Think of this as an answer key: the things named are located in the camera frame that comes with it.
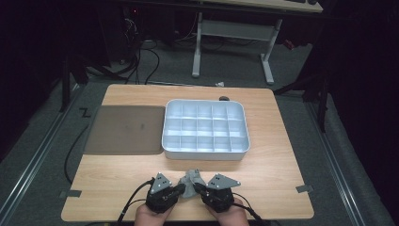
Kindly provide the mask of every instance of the desk leg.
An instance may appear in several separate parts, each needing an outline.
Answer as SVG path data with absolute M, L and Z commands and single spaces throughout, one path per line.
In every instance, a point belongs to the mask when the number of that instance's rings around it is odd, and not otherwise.
M 202 13 L 199 12 L 199 21 L 197 27 L 197 46 L 196 52 L 194 54 L 194 63 L 193 63 L 193 77 L 200 76 L 200 38 L 202 33 Z
M 272 53 L 273 46 L 276 42 L 277 35 L 279 34 L 279 28 L 281 27 L 282 19 L 277 20 L 276 25 L 273 29 L 272 37 L 267 45 L 265 54 L 261 54 L 261 60 L 263 65 L 264 76 L 266 77 L 266 83 L 268 85 L 274 84 L 273 74 L 270 70 L 269 58 Z

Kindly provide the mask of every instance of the gray sorting tray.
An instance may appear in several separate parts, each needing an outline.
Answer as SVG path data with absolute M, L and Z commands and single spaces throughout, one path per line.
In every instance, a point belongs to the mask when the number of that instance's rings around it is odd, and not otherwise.
M 233 101 L 172 100 L 162 147 L 171 159 L 241 160 L 249 149 L 244 108 Z

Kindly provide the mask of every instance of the gray carpet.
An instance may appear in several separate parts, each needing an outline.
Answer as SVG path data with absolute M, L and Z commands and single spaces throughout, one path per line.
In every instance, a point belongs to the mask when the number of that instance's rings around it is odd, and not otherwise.
M 149 42 L 146 45 L 151 47 L 154 46 L 154 43 Z M 215 46 L 217 47 L 217 44 L 210 44 L 206 47 L 215 48 Z M 151 78 L 151 83 L 214 86 L 215 83 L 224 82 L 226 87 L 278 89 L 295 81 L 311 46 L 298 47 L 293 51 L 280 45 L 275 47 L 270 58 L 272 72 L 276 80 L 273 87 L 265 84 L 259 56 L 247 54 L 244 51 L 235 51 L 236 48 L 234 45 L 224 44 L 217 51 L 203 51 L 201 76 L 192 78 L 190 74 L 193 47 L 177 45 L 172 48 L 158 43 L 152 50 L 159 55 L 160 64 Z M 153 53 L 146 50 L 141 51 L 138 71 L 141 84 L 154 69 L 156 63 Z M 135 77 L 132 76 L 131 84 L 135 82 Z M 90 121 L 90 118 L 82 117 L 84 111 L 81 108 L 87 108 L 87 114 L 91 114 L 101 104 L 104 92 L 111 83 L 116 82 L 106 77 L 92 76 L 87 86 L 78 89 L 82 92 L 76 97 L 76 101 L 54 137 L 48 154 L 9 219 L 8 225 L 87 224 L 87 222 L 64 222 L 60 218 L 65 200 L 59 198 L 59 194 L 70 187 L 64 175 L 64 161 L 73 142 Z M 19 142 L 1 163 L 0 203 L 6 202 L 8 195 L 58 115 L 60 93 L 60 86 L 57 86 L 50 99 L 31 119 Z M 331 176 L 318 130 L 312 124 L 311 115 L 305 104 L 302 103 L 296 92 L 278 96 L 277 101 L 305 183 L 314 188 L 310 197 L 315 212 L 311 219 L 280 220 L 279 222 L 281 225 L 352 225 L 340 192 Z M 327 113 L 327 135 L 337 154 L 338 161 L 342 164 L 348 183 L 353 187 L 365 223 L 367 225 L 393 225 L 347 140 L 331 100 L 329 100 Z M 83 142 L 83 138 L 78 140 L 69 158 L 68 174 L 72 179 L 82 156 Z

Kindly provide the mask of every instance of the black cable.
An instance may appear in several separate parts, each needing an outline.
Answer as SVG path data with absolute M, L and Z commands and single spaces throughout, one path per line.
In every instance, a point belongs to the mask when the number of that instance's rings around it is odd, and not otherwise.
M 244 201 L 246 201 L 246 203 L 248 204 L 249 208 L 252 209 L 252 206 L 250 206 L 249 201 L 244 196 L 242 196 L 242 195 L 240 195 L 238 193 L 234 193 L 234 192 L 232 192 L 232 194 L 241 197 Z
M 190 37 L 190 38 L 188 38 L 188 39 L 186 39 L 186 40 L 176 40 L 175 43 L 176 43 L 177 45 L 182 46 L 182 47 L 191 47 L 191 46 L 193 46 L 193 45 L 195 45 L 195 44 L 197 43 L 196 40 L 192 41 L 192 39 L 195 38 L 195 37 L 196 37 L 196 36 L 193 36 L 193 37 Z M 190 44 L 181 44 L 181 43 L 180 43 L 180 42 L 184 42 L 184 41 L 190 42 Z
M 73 142 L 72 146 L 70 147 L 70 150 L 68 151 L 67 157 L 65 158 L 65 162 L 64 162 L 64 174 L 65 177 L 67 178 L 67 181 L 72 184 L 72 180 L 70 178 L 70 176 L 68 175 L 67 172 L 67 166 L 68 166 L 68 159 L 70 158 L 71 152 L 74 148 L 74 146 L 76 145 L 77 141 L 79 140 L 79 138 L 83 135 L 83 133 L 85 133 L 85 131 L 88 129 L 88 125 L 86 125 L 86 127 L 82 130 L 82 132 L 80 132 L 79 136 L 76 137 L 75 141 Z
M 89 224 L 85 224 L 85 226 L 91 226 L 91 225 L 94 225 L 94 224 L 103 224 L 104 225 L 103 222 L 92 222 L 92 223 L 89 223 Z
M 126 214 L 127 210 L 129 209 L 130 205 L 133 203 L 131 202 L 132 199 L 135 197 L 135 195 L 137 194 L 137 192 L 143 188 L 146 185 L 152 185 L 153 182 L 155 181 L 155 178 L 152 177 L 152 179 L 150 179 L 149 181 L 143 183 L 141 186 L 139 186 L 136 191 L 133 193 L 133 195 L 130 197 L 129 201 L 125 204 L 125 206 L 123 207 L 122 212 L 120 213 L 120 217 L 118 218 L 118 222 L 117 225 L 119 226 L 122 223 L 123 217 Z
M 235 205 L 235 206 L 238 206 L 238 207 L 241 207 L 241 208 L 247 210 L 247 211 L 255 218 L 255 220 L 256 220 L 260 225 L 266 226 L 266 223 L 262 220 L 262 218 L 261 218 L 259 215 L 257 215 L 257 214 L 255 213 L 255 211 L 254 211 L 252 208 L 246 207 L 246 206 L 244 206 L 244 205 L 242 205 L 242 204 L 238 204 L 238 203 L 235 203 L 235 202 L 234 202 L 232 205 Z
M 228 39 L 224 39 L 223 41 L 225 41 L 228 44 L 240 45 L 240 46 L 247 46 L 247 45 L 250 45 L 250 44 L 255 44 L 255 43 L 260 42 L 260 40 L 248 40 L 245 43 L 239 43 L 239 42 L 231 41 L 231 40 L 228 40 Z
M 140 202 L 140 201 L 146 201 L 145 199 L 141 199 L 141 200 L 135 200 L 135 201 L 133 201 L 133 202 L 130 202 L 129 203 L 129 206 L 131 206 L 133 203 L 135 203 L 135 202 Z
M 146 49 L 147 51 L 150 51 L 150 52 L 152 52 L 153 54 L 155 54 L 155 56 L 156 56 L 156 58 L 158 59 L 158 62 L 156 63 L 156 67 L 155 67 L 155 69 L 147 76 L 147 79 L 146 79 L 146 81 L 144 82 L 144 85 L 147 85 L 147 83 L 149 82 L 149 79 L 150 79 L 150 77 L 153 75 L 153 73 L 155 73 L 155 71 L 158 69 L 158 66 L 159 66 L 159 56 L 153 51 L 153 50 L 150 50 L 150 49 Z
M 140 56 L 136 56 L 135 55 L 135 60 L 136 60 L 136 66 L 133 68 L 132 72 L 127 76 L 125 84 L 128 84 L 130 81 L 130 78 L 132 77 L 132 75 L 135 73 L 135 71 L 138 69 L 138 64 L 140 62 Z
M 224 46 L 224 44 L 225 44 L 225 41 L 223 41 L 220 37 L 206 37 L 207 39 L 203 39 L 204 41 L 202 41 L 201 42 L 201 48 L 202 49 L 204 49 L 204 50 L 207 50 L 207 51 L 217 51 L 217 50 L 219 50 L 220 48 L 222 48 L 223 46 Z M 208 48 L 208 47 L 206 47 L 204 44 L 205 44 L 205 41 L 208 41 L 208 43 L 210 43 L 210 44 L 214 44 L 214 43 L 216 43 L 216 42 L 219 42 L 220 43 L 220 45 L 219 46 L 217 46 L 216 48 Z
M 136 67 L 136 80 L 135 80 L 136 85 L 140 85 L 140 78 L 138 77 L 138 65 L 140 63 L 140 59 L 141 59 L 141 49 L 138 49 L 138 61 Z
M 178 40 L 175 40 L 174 42 L 175 42 L 176 44 L 178 44 L 178 45 L 180 45 L 180 46 L 184 46 L 184 47 L 189 47 L 189 46 L 193 46 L 193 45 L 196 43 L 196 42 L 194 41 L 194 42 L 191 42 L 190 45 L 182 45 L 182 44 L 179 43 L 179 41 L 191 40 L 191 39 L 193 39 L 193 38 L 195 38 L 195 37 L 197 36 L 197 34 L 196 34 L 196 35 L 193 35 L 193 36 L 189 37 L 189 36 L 193 33 L 193 31 L 194 31 L 194 27 L 195 27 L 196 24 L 197 24 L 197 19 L 198 19 L 198 17 L 199 17 L 199 14 L 196 13 L 196 17 L 194 18 L 194 22 L 193 22 L 193 25 L 191 26 L 190 31 L 189 31 L 188 34 L 185 35 L 183 38 L 178 39 Z
M 243 209 L 245 209 L 245 210 L 247 210 L 255 219 L 256 219 L 256 221 L 258 221 L 261 225 L 267 225 L 267 224 L 265 224 L 265 222 L 262 220 L 262 218 L 259 216 L 259 215 L 257 215 L 256 213 L 255 213 L 255 211 L 252 209 L 252 207 L 250 206 L 250 204 L 249 204 L 249 201 L 244 197 L 244 196 L 242 196 L 242 195 L 240 195 L 240 194 L 238 194 L 238 193 L 232 193 L 233 195 L 237 195 L 237 196 L 239 196 L 239 197 L 241 197 L 242 199 L 244 199 L 245 201 L 246 201 L 246 203 L 248 204 L 248 207 L 246 207 L 246 206 L 244 206 L 244 205 L 241 205 L 241 204 L 238 204 L 238 203 L 233 203 L 232 205 L 235 205 L 235 206 L 238 206 L 238 207 L 241 207 L 241 208 L 243 208 Z M 276 220 L 269 220 L 270 222 L 275 222 L 277 225 L 279 225 L 279 226 L 281 226 L 281 224 L 278 222 L 278 221 L 276 221 Z

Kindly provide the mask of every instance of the white desk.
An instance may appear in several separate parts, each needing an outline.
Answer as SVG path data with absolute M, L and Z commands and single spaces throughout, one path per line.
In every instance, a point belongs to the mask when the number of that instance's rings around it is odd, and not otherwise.
M 308 3 L 296 3 L 284 0 L 203 0 L 202 2 L 233 4 L 246 7 L 257 8 L 272 8 L 280 10 L 292 10 L 301 12 L 316 12 L 323 11 L 322 7 L 317 3 L 310 5 Z M 197 45 L 194 53 L 193 63 L 193 77 L 200 76 L 200 44 L 203 35 L 219 36 L 226 38 L 237 38 L 246 40 L 264 40 L 267 41 L 267 46 L 264 49 L 264 54 L 261 54 L 261 62 L 263 65 L 263 72 L 266 78 L 266 83 L 274 84 L 273 74 L 270 70 L 269 58 L 273 50 L 276 38 L 279 34 L 279 29 L 282 20 L 277 20 L 274 25 L 255 25 L 255 24 L 239 24 L 229 23 L 214 20 L 203 20 L 202 13 L 199 13 L 198 29 L 197 29 Z

